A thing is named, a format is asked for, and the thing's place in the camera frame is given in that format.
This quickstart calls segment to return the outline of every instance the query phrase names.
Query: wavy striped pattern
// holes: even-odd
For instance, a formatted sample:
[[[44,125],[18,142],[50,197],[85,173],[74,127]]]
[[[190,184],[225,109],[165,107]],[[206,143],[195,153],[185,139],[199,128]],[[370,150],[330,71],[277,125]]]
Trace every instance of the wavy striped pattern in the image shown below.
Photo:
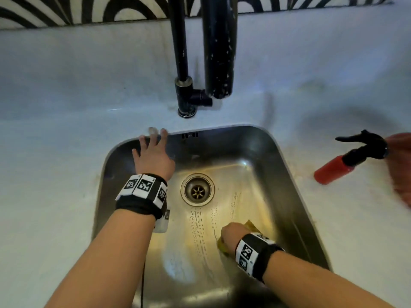
[[[362,6],[389,0],[238,0],[239,13]],[[186,0],[187,16],[201,15],[200,0]],[[167,0],[0,0],[0,29],[155,20],[168,17]]]

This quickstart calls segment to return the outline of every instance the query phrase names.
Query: spray bottle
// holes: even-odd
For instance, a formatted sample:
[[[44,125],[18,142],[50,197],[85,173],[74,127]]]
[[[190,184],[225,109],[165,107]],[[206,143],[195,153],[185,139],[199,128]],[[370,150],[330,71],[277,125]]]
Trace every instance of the spray bottle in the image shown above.
[[[332,159],[323,167],[314,172],[314,178],[322,185],[327,185],[332,181],[352,172],[355,167],[367,158],[384,159],[388,155],[387,142],[377,134],[363,130],[361,134],[349,137],[337,137],[339,142],[362,142],[366,144],[357,149],[339,155]]]

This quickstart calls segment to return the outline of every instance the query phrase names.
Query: sponge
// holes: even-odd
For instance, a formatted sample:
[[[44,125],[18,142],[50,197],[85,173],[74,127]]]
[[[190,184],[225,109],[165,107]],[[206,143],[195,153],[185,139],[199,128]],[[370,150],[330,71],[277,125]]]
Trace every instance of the sponge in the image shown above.
[[[254,224],[250,221],[247,220],[247,222],[244,224],[244,226],[249,229],[251,232],[259,232],[261,233],[261,231],[259,231],[257,229],[256,226],[254,226]],[[229,256],[229,252],[226,248],[226,246],[223,243],[223,240],[221,239],[221,237],[217,240],[217,248],[226,256]]]

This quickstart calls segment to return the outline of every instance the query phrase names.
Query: person's hand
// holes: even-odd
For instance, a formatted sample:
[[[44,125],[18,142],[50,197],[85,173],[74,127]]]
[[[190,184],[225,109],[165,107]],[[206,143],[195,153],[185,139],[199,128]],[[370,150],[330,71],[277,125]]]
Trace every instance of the person's hand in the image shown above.
[[[250,229],[239,222],[230,222],[221,229],[221,240],[232,256],[235,256],[239,241],[248,233],[251,233]]]
[[[132,150],[136,174],[155,174],[166,181],[172,177],[176,164],[166,154],[166,144],[168,133],[165,129],[161,129],[161,140],[157,144],[157,132],[150,135],[150,143],[146,144],[146,138],[141,135],[140,140],[140,155],[136,149]]]
[[[400,133],[386,138],[386,162],[394,190],[411,207],[411,133]]]

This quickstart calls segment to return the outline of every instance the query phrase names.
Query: sink basin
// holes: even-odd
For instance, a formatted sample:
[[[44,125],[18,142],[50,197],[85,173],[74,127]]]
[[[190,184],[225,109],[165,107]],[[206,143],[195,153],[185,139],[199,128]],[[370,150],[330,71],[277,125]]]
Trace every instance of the sink basin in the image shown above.
[[[104,169],[93,237],[135,174],[131,149],[118,146]],[[329,269],[274,140],[253,126],[170,135],[176,172],[168,183],[168,230],[154,233],[133,307],[284,307],[217,249],[221,228],[251,220],[297,257]]]

